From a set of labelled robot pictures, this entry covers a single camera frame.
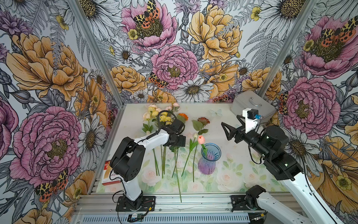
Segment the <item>pink tulip stem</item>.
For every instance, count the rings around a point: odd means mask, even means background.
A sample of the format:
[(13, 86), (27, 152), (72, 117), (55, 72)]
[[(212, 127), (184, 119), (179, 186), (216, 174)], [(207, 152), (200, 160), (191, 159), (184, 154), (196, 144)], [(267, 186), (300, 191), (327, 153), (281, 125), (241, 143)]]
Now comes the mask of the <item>pink tulip stem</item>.
[(205, 138), (204, 138), (204, 136), (203, 135), (199, 135), (198, 136), (198, 144), (200, 144), (201, 145), (201, 147), (202, 147), (202, 154), (203, 154), (203, 157), (207, 157), (207, 155), (208, 155), (208, 149), (207, 149), (207, 147), (205, 146)]

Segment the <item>pale pink rose spray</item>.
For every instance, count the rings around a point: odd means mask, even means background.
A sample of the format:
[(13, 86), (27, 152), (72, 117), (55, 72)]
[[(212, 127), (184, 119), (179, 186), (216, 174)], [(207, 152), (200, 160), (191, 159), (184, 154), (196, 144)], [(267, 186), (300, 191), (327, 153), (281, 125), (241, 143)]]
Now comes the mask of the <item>pale pink rose spray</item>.
[(157, 107), (156, 105), (149, 105), (148, 106), (148, 111), (151, 112), (151, 113), (154, 112), (154, 111), (161, 112), (162, 109)]

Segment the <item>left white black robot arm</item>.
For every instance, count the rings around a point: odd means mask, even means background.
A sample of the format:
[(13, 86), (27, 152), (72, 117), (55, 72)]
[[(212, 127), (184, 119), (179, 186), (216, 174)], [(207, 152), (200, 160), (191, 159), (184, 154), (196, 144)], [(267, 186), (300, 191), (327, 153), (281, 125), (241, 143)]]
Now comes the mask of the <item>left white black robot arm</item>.
[(145, 198), (139, 186), (139, 174), (146, 151), (159, 146), (184, 147), (186, 137), (182, 135), (185, 124), (175, 119), (172, 124), (160, 127), (147, 136), (124, 138), (110, 160), (110, 167), (122, 181), (125, 193), (118, 199), (116, 211), (144, 211), (146, 204), (154, 204), (155, 197)]

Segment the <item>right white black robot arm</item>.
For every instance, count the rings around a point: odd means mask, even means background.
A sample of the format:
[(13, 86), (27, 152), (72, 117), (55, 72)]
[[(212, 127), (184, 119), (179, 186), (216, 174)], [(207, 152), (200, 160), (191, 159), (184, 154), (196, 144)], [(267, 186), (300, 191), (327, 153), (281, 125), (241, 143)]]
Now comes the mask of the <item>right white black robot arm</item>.
[(261, 134), (245, 132), (246, 123), (234, 128), (222, 123), (226, 138), (235, 143), (246, 142), (263, 157), (266, 169), (289, 190), (305, 212), (305, 216), (276, 200), (263, 187), (255, 185), (246, 191), (244, 199), (231, 197), (232, 209), (263, 210), (285, 224), (341, 224), (342, 220), (330, 209), (313, 188), (305, 169), (284, 151), (289, 139), (278, 126), (269, 126)]

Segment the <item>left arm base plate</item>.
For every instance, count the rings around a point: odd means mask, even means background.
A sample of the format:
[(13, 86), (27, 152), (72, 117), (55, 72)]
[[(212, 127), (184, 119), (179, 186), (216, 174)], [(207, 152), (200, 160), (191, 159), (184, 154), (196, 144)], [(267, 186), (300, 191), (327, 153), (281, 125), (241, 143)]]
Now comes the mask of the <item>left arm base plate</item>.
[(116, 212), (154, 211), (155, 203), (156, 196), (140, 196), (135, 201), (121, 196), (116, 203)]

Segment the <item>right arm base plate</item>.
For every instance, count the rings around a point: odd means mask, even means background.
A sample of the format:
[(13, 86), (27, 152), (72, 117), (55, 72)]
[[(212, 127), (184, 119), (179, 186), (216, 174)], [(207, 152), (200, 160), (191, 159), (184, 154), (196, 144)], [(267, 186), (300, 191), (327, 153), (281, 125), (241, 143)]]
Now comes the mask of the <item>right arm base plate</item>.
[(260, 211), (263, 210), (258, 205), (259, 196), (251, 196), (251, 195), (232, 195), (230, 197), (232, 209), (231, 212), (234, 211)]

